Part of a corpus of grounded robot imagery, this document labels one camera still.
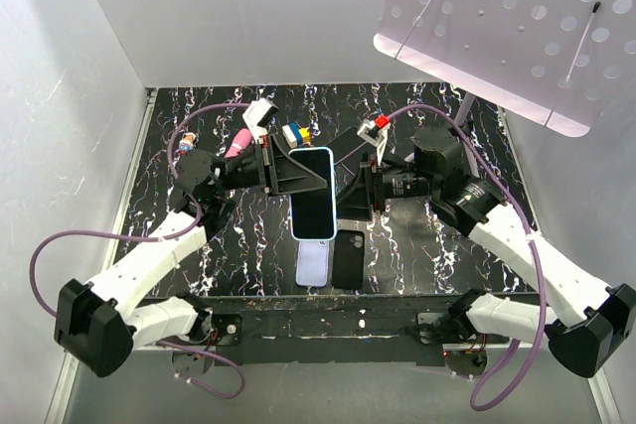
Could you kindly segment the black phone case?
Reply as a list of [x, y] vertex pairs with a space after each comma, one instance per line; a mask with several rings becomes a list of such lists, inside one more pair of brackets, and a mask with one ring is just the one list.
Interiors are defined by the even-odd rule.
[[339, 230], [334, 242], [331, 284], [338, 289], [360, 290], [364, 259], [365, 236], [357, 230]]

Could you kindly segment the lilac phone case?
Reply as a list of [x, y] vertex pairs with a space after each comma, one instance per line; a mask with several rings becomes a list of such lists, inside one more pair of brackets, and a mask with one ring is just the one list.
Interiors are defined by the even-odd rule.
[[300, 241], [295, 281], [298, 286], [321, 288], [327, 284], [329, 269], [328, 241]]

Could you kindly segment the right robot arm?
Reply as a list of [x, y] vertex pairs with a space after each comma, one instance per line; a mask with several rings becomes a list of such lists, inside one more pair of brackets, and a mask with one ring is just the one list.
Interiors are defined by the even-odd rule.
[[369, 221], [391, 199], [425, 197], [438, 219], [493, 253], [536, 291], [544, 308], [471, 289], [417, 331], [429, 343], [472, 342], [498, 335], [544, 347], [570, 372], [590, 378], [631, 335], [635, 291], [585, 272], [534, 231], [525, 231], [511, 201], [468, 172], [465, 147], [448, 127], [422, 127], [410, 139], [411, 160], [377, 149], [351, 127], [329, 146], [353, 178], [337, 196], [341, 219]]

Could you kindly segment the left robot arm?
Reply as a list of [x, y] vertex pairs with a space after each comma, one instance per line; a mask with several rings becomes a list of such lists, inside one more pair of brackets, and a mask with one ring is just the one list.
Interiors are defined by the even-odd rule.
[[87, 282], [73, 279], [61, 289], [55, 341], [98, 377], [113, 374], [137, 348], [166, 338], [205, 342], [213, 331], [213, 310], [202, 300], [180, 293], [155, 305], [141, 302], [225, 227], [236, 206], [230, 191], [251, 188], [290, 198], [295, 239], [334, 236], [330, 149], [290, 149], [277, 135], [228, 159], [193, 149], [176, 164], [171, 210], [153, 234]]

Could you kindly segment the black phone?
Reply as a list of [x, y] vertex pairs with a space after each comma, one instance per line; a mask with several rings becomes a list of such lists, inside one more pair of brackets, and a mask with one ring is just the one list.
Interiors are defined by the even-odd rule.
[[356, 127], [349, 127], [326, 145], [332, 151], [335, 165], [355, 168], [362, 161], [363, 156], [373, 149], [371, 144], [357, 134], [357, 131]]

